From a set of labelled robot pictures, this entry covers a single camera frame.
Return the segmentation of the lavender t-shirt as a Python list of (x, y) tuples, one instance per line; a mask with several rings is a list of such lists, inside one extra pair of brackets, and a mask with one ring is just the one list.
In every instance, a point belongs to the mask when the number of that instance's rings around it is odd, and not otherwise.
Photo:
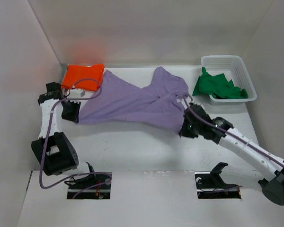
[(182, 99), (188, 95), (183, 78), (163, 67), (154, 71), (151, 83), (143, 88), (105, 71), (101, 94), (88, 100), (79, 112), (79, 124), (141, 122), (178, 134), (184, 122)]

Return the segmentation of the green t-shirt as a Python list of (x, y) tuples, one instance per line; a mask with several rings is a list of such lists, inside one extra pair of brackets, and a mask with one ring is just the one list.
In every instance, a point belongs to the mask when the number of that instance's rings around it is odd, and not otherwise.
[(246, 99), (246, 89), (234, 86), (232, 80), (227, 80), (224, 73), (212, 76), (202, 67), (202, 75), (198, 77), (192, 95), (211, 95), (215, 99)]

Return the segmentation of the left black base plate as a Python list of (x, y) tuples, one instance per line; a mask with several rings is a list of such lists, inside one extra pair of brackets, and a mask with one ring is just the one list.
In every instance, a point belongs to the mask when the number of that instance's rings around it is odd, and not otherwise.
[(64, 182), (68, 186), (68, 200), (109, 200), (111, 194), (110, 177), (104, 174), (72, 177)]

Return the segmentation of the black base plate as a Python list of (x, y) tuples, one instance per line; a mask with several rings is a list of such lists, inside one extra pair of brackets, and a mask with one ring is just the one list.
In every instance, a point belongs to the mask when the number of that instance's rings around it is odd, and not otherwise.
[(225, 183), (221, 173), (228, 163), (220, 162), (210, 171), (195, 172), (198, 199), (241, 199), (240, 185)]
[(104, 174), (72, 177), (64, 182), (68, 186), (68, 200), (109, 200), (111, 194), (110, 177)]

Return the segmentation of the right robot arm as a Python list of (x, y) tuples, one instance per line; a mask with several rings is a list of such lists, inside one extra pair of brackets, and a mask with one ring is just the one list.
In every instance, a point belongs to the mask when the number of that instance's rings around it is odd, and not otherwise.
[(230, 122), (217, 117), (211, 119), (201, 105), (189, 103), (184, 111), (180, 136), (203, 136), (248, 162), (263, 179), (259, 181), (262, 193), (273, 203), (284, 205), (284, 159), (247, 140)]

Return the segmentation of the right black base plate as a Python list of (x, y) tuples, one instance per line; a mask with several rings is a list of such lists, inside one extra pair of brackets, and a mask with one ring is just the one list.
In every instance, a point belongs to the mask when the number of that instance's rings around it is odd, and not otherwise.
[(241, 199), (240, 185), (225, 183), (221, 173), (228, 163), (220, 162), (210, 171), (195, 172), (198, 199)]

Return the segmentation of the orange t-shirt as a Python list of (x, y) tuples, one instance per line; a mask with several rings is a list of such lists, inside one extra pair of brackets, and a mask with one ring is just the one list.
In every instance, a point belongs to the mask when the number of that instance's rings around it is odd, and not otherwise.
[(93, 66), (69, 65), (64, 76), (63, 88), (79, 88), (87, 91), (97, 91), (103, 81), (105, 66), (96, 64)]

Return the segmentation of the white plastic bin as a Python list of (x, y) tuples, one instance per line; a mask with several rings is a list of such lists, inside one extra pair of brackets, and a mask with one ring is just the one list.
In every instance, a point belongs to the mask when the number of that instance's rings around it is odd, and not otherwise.
[(202, 67), (210, 75), (224, 74), (228, 81), (232, 80), (234, 86), (245, 89), (248, 98), (245, 99), (216, 99), (209, 96), (211, 105), (239, 105), (255, 101), (257, 93), (245, 66), (243, 59), (236, 55), (207, 55), (201, 58)]

